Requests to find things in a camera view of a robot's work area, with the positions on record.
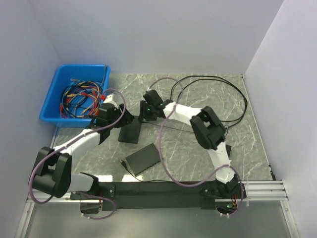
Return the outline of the black network switch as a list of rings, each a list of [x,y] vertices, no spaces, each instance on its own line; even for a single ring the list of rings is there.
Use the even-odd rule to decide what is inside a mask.
[[[125,158],[135,176],[160,162],[159,151],[152,143]]]
[[[137,144],[141,131],[141,121],[135,117],[132,122],[121,128],[118,141],[122,143]]]

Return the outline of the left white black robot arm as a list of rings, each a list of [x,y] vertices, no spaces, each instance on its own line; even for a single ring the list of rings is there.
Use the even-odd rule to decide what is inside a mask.
[[[88,150],[103,143],[114,128],[132,123],[134,116],[124,104],[105,103],[90,124],[73,139],[54,148],[39,150],[29,178],[29,189],[39,190],[50,197],[61,198],[68,192],[82,192],[88,199],[102,193],[99,179],[87,173],[72,173],[72,163]]]

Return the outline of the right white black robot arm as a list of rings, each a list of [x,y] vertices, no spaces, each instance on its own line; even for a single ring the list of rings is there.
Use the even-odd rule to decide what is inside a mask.
[[[140,114],[143,118],[149,121],[154,121],[157,118],[164,119],[158,136],[158,151],[161,161],[163,161],[161,151],[162,130],[166,122],[172,119],[192,127],[198,144],[207,150],[214,166],[214,171],[201,182],[184,184],[173,178],[166,165],[162,164],[166,174],[173,182],[183,187],[195,187],[202,185],[211,176],[215,175],[213,187],[208,189],[211,196],[217,199],[229,199],[236,194],[241,196],[242,199],[246,198],[244,185],[237,171],[231,166],[227,153],[225,127],[211,107],[206,106],[200,109],[181,105],[178,101],[164,101],[156,90],[148,90],[143,98],[144,100],[140,105]]]

